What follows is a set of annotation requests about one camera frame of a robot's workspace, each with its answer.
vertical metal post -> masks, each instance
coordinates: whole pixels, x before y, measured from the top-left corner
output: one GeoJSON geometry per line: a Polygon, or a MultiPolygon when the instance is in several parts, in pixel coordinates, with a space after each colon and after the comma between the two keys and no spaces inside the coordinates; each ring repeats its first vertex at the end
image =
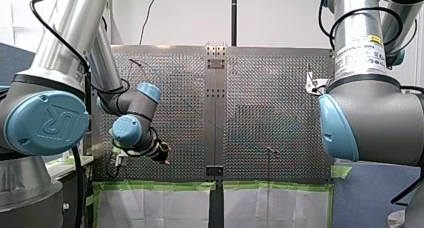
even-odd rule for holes
{"type": "Polygon", "coordinates": [[[237,0],[231,0],[231,46],[237,46],[237,0]]]}

label sticker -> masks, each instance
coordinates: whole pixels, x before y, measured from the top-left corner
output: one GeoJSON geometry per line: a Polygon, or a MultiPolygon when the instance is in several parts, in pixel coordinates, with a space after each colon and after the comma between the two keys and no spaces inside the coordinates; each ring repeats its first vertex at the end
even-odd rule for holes
{"type": "Polygon", "coordinates": [[[370,39],[370,41],[383,45],[383,40],[378,36],[369,36],[368,38],[370,39]]]}
{"type": "Polygon", "coordinates": [[[386,69],[386,57],[384,49],[376,42],[355,42],[337,52],[336,56],[337,73],[346,69],[368,70],[386,69]]]}
{"type": "Polygon", "coordinates": [[[381,39],[380,37],[375,36],[375,35],[355,37],[355,38],[352,38],[352,41],[353,42],[369,42],[369,41],[372,41],[372,42],[377,43],[381,46],[383,45],[383,39],[381,39]]]}

green tape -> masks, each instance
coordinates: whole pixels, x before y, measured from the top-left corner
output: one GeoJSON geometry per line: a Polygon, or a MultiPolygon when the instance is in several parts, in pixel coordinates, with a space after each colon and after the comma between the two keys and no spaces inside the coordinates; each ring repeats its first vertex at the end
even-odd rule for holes
{"type": "Polygon", "coordinates": [[[334,185],[330,187],[329,194],[328,194],[327,228],[333,227],[333,200],[334,200],[334,185]]]}
{"type": "Polygon", "coordinates": [[[333,165],[331,166],[331,178],[346,179],[351,170],[350,166],[333,165]]]}
{"type": "Polygon", "coordinates": [[[85,198],[85,206],[90,206],[90,205],[92,205],[92,204],[93,204],[93,202],[94,202],[94,197],[93,197],[93,195],[91,195],[91,196],[89,196],[89,197],[85,198]]]}
{"type": "Polygon", "coordinates": [[[267,182],[267,181],[224,181],[225,190],[254,190],[259,188],[270,188],[279,190],[300,190],[311,192],[328,192],[333,185],[304,185],[285,182],[267,182]]]}
{"type": "Polygon", "coordinates": [[[113,181],[93,182],[94,227],[97,228],[100,193],[107,190],[155,190],[155,191],[210,191],[215,190],[215,182],[155,182],[155,181],[113,181]]]}

white plastic sheet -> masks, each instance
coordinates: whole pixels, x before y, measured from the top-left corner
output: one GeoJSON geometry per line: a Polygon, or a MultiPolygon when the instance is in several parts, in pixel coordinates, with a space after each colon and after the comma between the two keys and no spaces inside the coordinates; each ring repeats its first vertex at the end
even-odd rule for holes
{"type": "Polygon", "coordinates": [[[300,188],[224,190],[225,228],[331,227],[331,189],[300,188]]]}
{"type": "Polygon", "coordinates": [[[207,228],[210,190],[162,187],[103,190],[98,194],[97,227],[207,228]]]}

white wall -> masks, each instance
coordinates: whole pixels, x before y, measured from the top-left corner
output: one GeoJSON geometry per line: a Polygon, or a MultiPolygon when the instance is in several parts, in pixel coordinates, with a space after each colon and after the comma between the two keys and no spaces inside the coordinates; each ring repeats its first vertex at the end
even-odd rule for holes
{"type": "MultiPolygon", "coordinates": [[[[138,44],[150,1],[113,0],[113,16],[123,44],[138,44]]],[[[329,48],[328,39],[318,27],[319,1],[238,0],[238,46],[329,48]]],[[[328,9],[324,10],[323,20],[329,30],[333,15],[328,9]]],[[[417,40],[408,47],[405,62],[390,73],[402,84],[416,83],[417,40]]],[[[208,42],[231,43],[231,0],[155,1],[143,45],[208,42]]]]}
{"type": "MultiPolygon", "coordinates": [[[[35,52],[43,27],[29,8],[31,0],[0,0],[0,42],[35,52]]],[[[56,0],[36,4],[43,19],[50,17],[56,0]]]]}

